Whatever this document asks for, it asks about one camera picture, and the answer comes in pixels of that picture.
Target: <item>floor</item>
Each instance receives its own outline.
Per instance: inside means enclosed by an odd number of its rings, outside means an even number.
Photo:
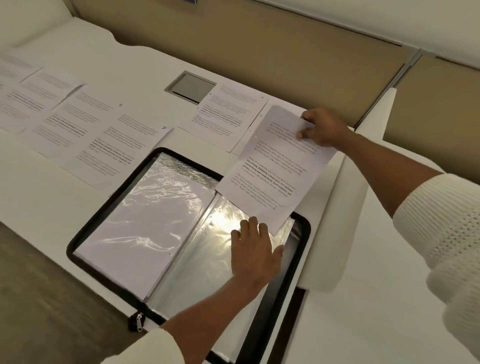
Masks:
[[[0,223],[2,363],[100,363],[142,334],[126,317]]]

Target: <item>finger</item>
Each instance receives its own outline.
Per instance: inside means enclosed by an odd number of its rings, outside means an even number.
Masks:
[[[249,236],[248,232],[248,221],[247,220],[242,220],[240,221],[240,239],[245,240]]]
[[[300,130],[295,137],[297,139],[313,139],[313,136],[315,135],[315,129],[310,128],[310,129],[303,129]]]
[[[306,120],[306,121],[309,121],[309,122],[312,122],[312,123],[315,123],[315,120],[314,120],[314,112],[315,110],[306,110],[302,113],[301,115],[301,118]]]
[[[258,231],[260,232],[260,236],[268,236],[268,226],[265,223],[261,223],[258,225]]]
[[[257,217],[252,216],[248,219],[248,228],[250,236],[258,236],[258,220]]]
[[[239,241],[240,241],[240,231],[238,230],[232,230],[232,232],[230,233],[231,237],[232,237],[232,245],[235,245],[237,244]]]
[[[278,273],[280,271],[280,267],[282,265],[282,256],[283,256],[283,251],[285,250],[285,246],[279,245],[278,247],[275,248],[273,251],[272,257],[273,257],[273,266],[275,268],[275,272]]]

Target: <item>white table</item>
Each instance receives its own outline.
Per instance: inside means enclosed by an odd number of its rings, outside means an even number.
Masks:
[[[478,363],[443,326],[428,272],[369,188],[343,276],[331,293],[307,292],[284,364]]]
[[[192,115],[196,106],[164,89],[184,70],[214,82],[224,78],[161,52],[117,43],[112,34],[79,19],[71,19],[22,46],[22,50],[53,67],[70,72],[96,91],[136,110],[139,118],[158,119],[175,126]],[[300,115],[301,108],[271,97]],[[225,174],[237,156],[176,128],[161,146]],[[296,211],[306,217],[312,233],[290,285],[262,362],[268,359],[279,326],[312,243],[341,162],[329,166],[331,177],[321,179]],[[30,242],[126,315],[135,310],[75,266],[66,256],[69,241],[106,201],[98,191],[55,163],[25,147],[8,133],[0,133],[0,221]]]

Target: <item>white sleeve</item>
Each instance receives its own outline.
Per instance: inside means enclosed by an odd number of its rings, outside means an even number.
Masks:
[[[119,355],[102,364],[185,364],[175,339],[165,330],[156,328]]]
[[[446,328],[480,360],[480,186],[434,177],[407,197],[393,222],[431,269],[427,285],[446,304]]]

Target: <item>paper sheet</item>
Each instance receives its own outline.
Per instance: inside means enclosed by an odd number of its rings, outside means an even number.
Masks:
[[[335,154],[312,141],[297,140],[312,127],[291,112],[273,106],[216,190],[272,234],[298,206]]]
[[[111,195],[172,128],[152,127],[122,114],[61,166],[97,190]]]
[[[110,125],[120,114],[119,108],[119,102],[83,87],[21,133],[20,138],[38,153],[63,161],[75,154],[75,146],[87,146]]]
[[[246,86],[218,84],[180,128],[230,152],[267,101],[265,94]]]
[[[144,299],[214,193],[157,160],[75,255]]]
[[[41,65],[29,60],[15,49],[0,52],[0,81],[10,80],[19,83],[41,68]]]
[[[0,127],[12,133],[22,132],[80,85],[70,76],[38,71],[20,84],[7,88],[0,97]]]

